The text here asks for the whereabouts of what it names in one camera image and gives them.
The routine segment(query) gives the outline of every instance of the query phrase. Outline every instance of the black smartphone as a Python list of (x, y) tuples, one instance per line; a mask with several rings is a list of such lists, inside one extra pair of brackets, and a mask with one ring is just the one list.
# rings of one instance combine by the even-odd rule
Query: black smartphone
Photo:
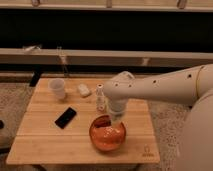
[(64, 127), (73, 119), (73, 117), (76, 115), (76, 111), (69, 107), (56, 121), (55, 124), (59, 126), (61, 129), (64, 129)]

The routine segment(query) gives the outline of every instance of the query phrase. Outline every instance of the glass bowl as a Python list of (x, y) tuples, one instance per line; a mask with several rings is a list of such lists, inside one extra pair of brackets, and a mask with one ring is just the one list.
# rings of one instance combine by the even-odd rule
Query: glass bowl
[(122, 122), (112, 126), (109, 116), (103, 115), (92, 122), (89, 135), (97, 149), (107, 152), (118, 149), (125, 141), (126, 128)]

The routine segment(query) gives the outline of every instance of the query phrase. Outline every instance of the wooden table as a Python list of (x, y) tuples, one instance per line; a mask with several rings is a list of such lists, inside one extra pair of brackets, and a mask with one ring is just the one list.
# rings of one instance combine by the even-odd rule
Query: wooden table
[[(7, 164), (159, 162), (146, 101), (129, 100), (123, 119), (127, 129), (125, 143), (116, 151), (100, 153), (91, 144), (89, 127), (101, 115), (96, 110), (95, 89), (105, 79), (65, 79), (67, 98), (64, 101), (55, 99), (48, 90), (49, 80), (39, 80), (8, 155)], [(77, 92), (80, 83), (88, 85), (92, 90), (91, 96), (80, 96)], [(69, 106), (77, 111), (77, 115), (65, 129), (60, 129), (54, 121)]]

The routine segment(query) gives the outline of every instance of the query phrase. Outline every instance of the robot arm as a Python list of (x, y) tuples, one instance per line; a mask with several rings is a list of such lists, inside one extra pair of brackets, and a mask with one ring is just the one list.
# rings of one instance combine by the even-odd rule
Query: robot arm
[(135, 79), (122, 72), (104, 84), (110, 116), (122, 116), (129, 98), (160, 100), (192, 106), (213, 87), (213, 65), (198, 66), (168, 74)]
[(135, 79), (122, 72), (104, 84), (112, 121), (125, 113), (129, 98), (193, 105), (179, 144), (175, 171), (213, 170), (213, 65)]

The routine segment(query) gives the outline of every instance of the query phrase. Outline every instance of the white cup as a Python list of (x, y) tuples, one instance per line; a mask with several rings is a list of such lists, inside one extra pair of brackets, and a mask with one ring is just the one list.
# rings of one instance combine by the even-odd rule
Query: white cup
[(62, 100), (66, 97), (65, 82), (62, 78), (54, 78), (50, 80), (48, 87), (57, 99)]

